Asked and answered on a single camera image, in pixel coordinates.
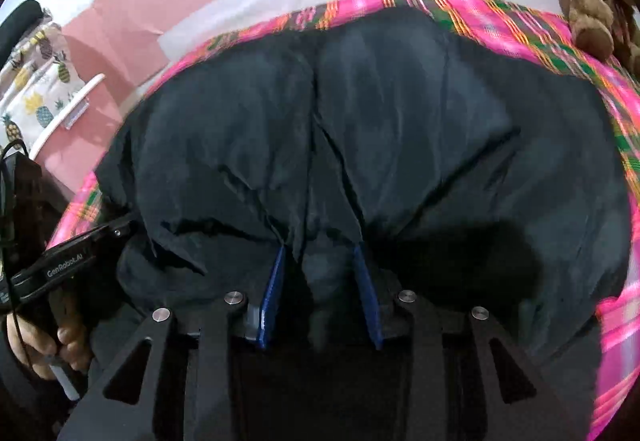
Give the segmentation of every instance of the plaid blanket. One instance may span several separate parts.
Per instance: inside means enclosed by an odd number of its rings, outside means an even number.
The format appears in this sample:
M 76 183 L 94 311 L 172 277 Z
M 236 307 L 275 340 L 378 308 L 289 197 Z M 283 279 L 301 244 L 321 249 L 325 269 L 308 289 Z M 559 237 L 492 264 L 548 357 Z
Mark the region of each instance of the plaid blanket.
M 502 0 L 337 0 L 216 36 L 173 65 L 147 94 L 179 71 L 238 42 L 283 30 L 327 29 L 401 5 L 424 11 L 441 26 L 496 53 L 530 60 L 557 74 L 587 79 L 598 88 L 606 104 L 629 186 L 633 236 L 624 291 L 618 299 L 602 302 L 597 311 L 603 326 L 604 358 L 589 435 L 592 440 L 613 417 L 640 373 L 640 84 L 615 59 L 601 64 L 573 47 L 562 17 Z M 98 221 L 100 201 L 100 189 L 91 173 L 60 221 L 50 246 L 90 229 Z

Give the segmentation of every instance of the metal screw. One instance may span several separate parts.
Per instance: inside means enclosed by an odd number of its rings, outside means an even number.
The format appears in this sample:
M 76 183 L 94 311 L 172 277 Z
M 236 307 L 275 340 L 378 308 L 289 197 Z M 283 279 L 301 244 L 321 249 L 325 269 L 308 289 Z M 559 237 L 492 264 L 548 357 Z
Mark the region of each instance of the metal screw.
M 398 299 L 405 304 L 415 302 L 415 298 L 415 293 L 410 289 L 403 289 L 400 293 L 398 293 Z
M 171 311 L 166 307 L 161 307 L 156 309 L 151 316 L 156 322 L 164 322 L 171 316 Z
M 243 299 L 244 295 L 239 291 L 229 291 L 229 293 L 225 295 L 225 302 L 230 306 L 239 304 Z
M 471 309 L 471 316 L 476 320 L 487 320 L 487 318 L 489 318 L 489 311 L 484 307 L 476 306 Z

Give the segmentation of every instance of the teddy bear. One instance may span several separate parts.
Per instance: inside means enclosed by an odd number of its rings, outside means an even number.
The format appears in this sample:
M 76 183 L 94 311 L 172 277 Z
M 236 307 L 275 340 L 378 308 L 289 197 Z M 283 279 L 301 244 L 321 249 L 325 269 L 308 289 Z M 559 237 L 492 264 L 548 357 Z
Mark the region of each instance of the teddy bear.
M 633 0 L 559 0 L 574 45 L 601 62 L 614 55 L 640 78 L 640 32 Z

